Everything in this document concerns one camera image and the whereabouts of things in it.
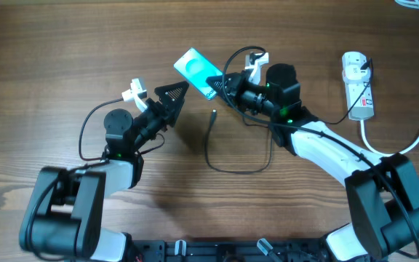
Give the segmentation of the teal screen smartphone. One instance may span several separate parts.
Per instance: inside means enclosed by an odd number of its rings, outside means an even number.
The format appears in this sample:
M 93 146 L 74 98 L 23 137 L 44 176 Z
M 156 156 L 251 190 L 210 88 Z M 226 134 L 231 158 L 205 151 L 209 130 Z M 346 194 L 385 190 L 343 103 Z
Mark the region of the teal screen smartphone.
M 222 72 L 196 49 L 191 47 L 173 66 L 207 100 L 216 97 L 216 91 L 208 85 L 206 80 L 208 77 L 221 76 Z

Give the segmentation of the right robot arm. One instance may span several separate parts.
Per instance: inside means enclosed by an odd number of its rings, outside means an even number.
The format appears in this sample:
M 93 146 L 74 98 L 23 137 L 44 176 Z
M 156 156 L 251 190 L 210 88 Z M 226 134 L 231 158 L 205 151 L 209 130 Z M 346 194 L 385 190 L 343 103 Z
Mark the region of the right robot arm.
M 276 144 L 321 167 L 347 194 L 351 222 L 328 233 L 324 249 L 331 261 L 404 255 L 414 243 L 419 258 L 419 177 L 404 154 L 380 156 L 332 132 L 303 106 L 292 65 L 278 63 L 264 85 L 249 79 L 250 70 L 205 77 L 230 107 L 262 114 Z

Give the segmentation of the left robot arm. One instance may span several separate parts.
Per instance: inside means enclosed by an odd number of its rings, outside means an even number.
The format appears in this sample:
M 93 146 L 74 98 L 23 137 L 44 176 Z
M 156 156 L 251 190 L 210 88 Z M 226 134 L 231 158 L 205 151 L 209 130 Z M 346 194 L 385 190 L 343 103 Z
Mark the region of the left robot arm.
M 135 102 L 140 115 L 122 108 L 105 115 L 101 156 L 70 170 L 40 170 L 20 226 L 20 248 L 43 261 L 143 261 L 143 249 L 130 234 L 102 228 L 104 199 L 137 185 L 142 146 L 175 126 L 188 87 L 188 82 L 157 87 L 159 99 L 153 101 L 141 80 L 133 79 L 120 99 Z

